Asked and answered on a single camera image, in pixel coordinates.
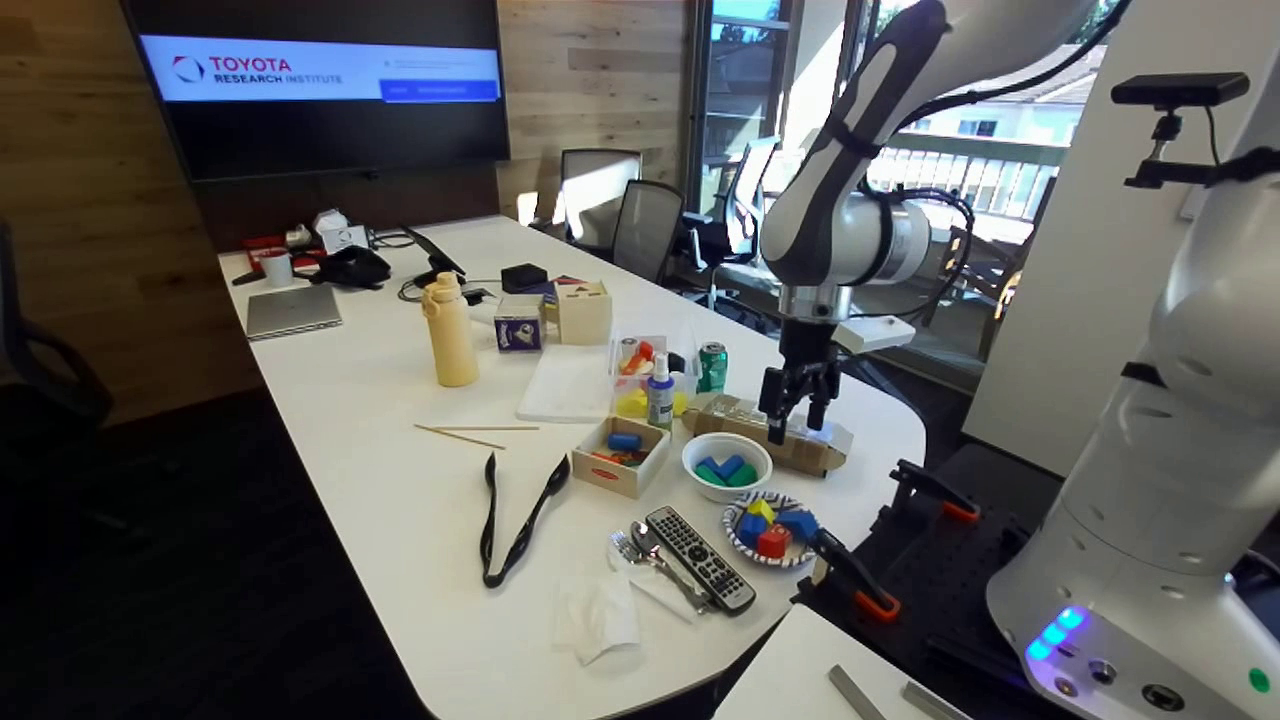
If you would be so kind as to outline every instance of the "box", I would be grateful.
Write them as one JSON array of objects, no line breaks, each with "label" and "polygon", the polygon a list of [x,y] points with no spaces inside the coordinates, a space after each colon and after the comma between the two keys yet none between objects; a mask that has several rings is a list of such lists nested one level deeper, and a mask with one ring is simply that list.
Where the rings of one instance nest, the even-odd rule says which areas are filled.
[{"label": "box", "polygon": [[[605,440],[612,430],[631,430],[638,434],[638,452],[642,461],[638,462],[618,462],[618,461],[606,461],[601,454],[601,447],[606,447]],[[663,428],[651,428],[651,423],[638,423],[638,420],[626,420],[626,417],[606,417],[592,428],[587,440],[579,440],[572,447],[572,461],[568,461],[568,470],[577,481],[587,481],[587,483],[601,483],[601,487],[612,487],[612,490],[624,490],[624,494],[642,494],[642,487],[657,481],[657,470],[663,467],[663,452],[669,452],[669,430]]]},{"label": "box", "polygon": [[544,318],[539,296],[498,296],[492,310],[492,340],[498,352],[539,352],[544,349]]},{"label": "box", "polygon": [[824,481],[847,461],[851,434],[841,423],[826,423],[824,434],[804,428],[804,417],[791,417],[786,440],[767,444],[767,420],[755,404],[723,392],[697,397],[684,410],[692,434],[700,430],[738,430],[767,447],[775,467]]},{"label": "box", "polygon": [[556,281],[548,317],[558,345],[606,345],[612,299],[595,281]]}]

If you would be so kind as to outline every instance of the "wooden stick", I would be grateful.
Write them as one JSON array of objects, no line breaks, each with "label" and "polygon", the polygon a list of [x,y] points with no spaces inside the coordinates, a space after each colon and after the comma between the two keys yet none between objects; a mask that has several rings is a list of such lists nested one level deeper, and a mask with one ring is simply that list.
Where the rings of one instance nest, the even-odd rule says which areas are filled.
[{"label": "wooden stick", "polygon": [[481,447],[492,447],[492,452],[502,452],[502,444],[487,444],[481,434],[460,434],[460,430],[444,430],[444,428],[432,428],[432,423],[417,423],[421,430],[432,430],[432,434],[449,434],[449,440],[460,440],[460,444],[481,444]]},{"label": "wooden stick", "polygon": [[534,423],[417,423],[423,430],[534,430]]}]

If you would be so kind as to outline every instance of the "blue light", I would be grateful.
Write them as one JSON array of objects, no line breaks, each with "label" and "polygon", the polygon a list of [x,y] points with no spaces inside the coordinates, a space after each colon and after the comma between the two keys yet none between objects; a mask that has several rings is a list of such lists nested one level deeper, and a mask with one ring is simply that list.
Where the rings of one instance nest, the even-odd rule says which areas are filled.
[{"label": "blue light", "polygon": [[1062,631],[1072,631],[1072,628],[1079,628],[1079,623],[1083,623],[1083,612],[1062,608],[1062,612],[1057,612],[1057,623],[1060,623]]},{"label": "blue light", "polygon": [[1057,623],[1049,623],[1049,628],[1041,631],[1041,640],[1043,640],[1049,646],[1060,646],[1060,645],[1069,640],[1069,631],[1057,628]]},{"label": "blue light", "polygon": [[1041,664],[1041,661],[1051,654],[1051,646],[1037,640],[1037,645],[1026,646],[1026,654]]}]

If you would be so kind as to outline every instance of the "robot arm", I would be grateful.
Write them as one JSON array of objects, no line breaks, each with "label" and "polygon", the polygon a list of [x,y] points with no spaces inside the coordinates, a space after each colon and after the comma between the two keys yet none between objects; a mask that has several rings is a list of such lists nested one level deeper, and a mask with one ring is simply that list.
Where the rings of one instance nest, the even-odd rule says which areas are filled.
[{"label": "robot arm", "polygon": [[807,401],[807,428],[824,423],[841,392],[830,333],[847,317],[847,287],[899,270],[893,262],[899,256],[918,256],[893,246],[893,221],[858,230],[869,199],[851,189],[879,143],[938,90],[1049,54],[1089,8],[1091,0],[918,0],[874,35],[794,180],[762,215],[758,246],[784,285],[784,367],[767,367],[758,389],[773,440],[784,440],[799,401]]}]

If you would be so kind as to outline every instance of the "black chair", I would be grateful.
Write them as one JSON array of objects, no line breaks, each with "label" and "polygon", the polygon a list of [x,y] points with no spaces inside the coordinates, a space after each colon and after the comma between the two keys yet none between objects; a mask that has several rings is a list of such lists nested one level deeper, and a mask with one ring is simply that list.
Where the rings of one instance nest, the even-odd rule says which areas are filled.
[{"label": "black chair", "polygon": [[717,308],[717,299],[723,296],[738,299],[758,285],[762,290],[775,285],[755,256],[755,230],[762,221],[762,176],[775,159],[775,146],[775,137],[753,138],[743,155],[718,165],[717,205],[706,211],[684,211],[684,230],[675,238],[675,275],[706,308]]},{"label": "black chair", "polygon": [[642,155],[631,146],[562,146],[553,230],[606,256],[618,199],[638,172]]},{"label": "black chair", "polygon": [[140,540],[119,516],[59,499],[57,461],[107,420],[113,397],[70,345],[25,318],[8,225],[0,225],[0,376],[0,487],[19,513]]},{"label": "black chair", "polygon": [[679,190],[657,180],[631,180],[615,211],[612,262],[663,285],[679,227]]}]

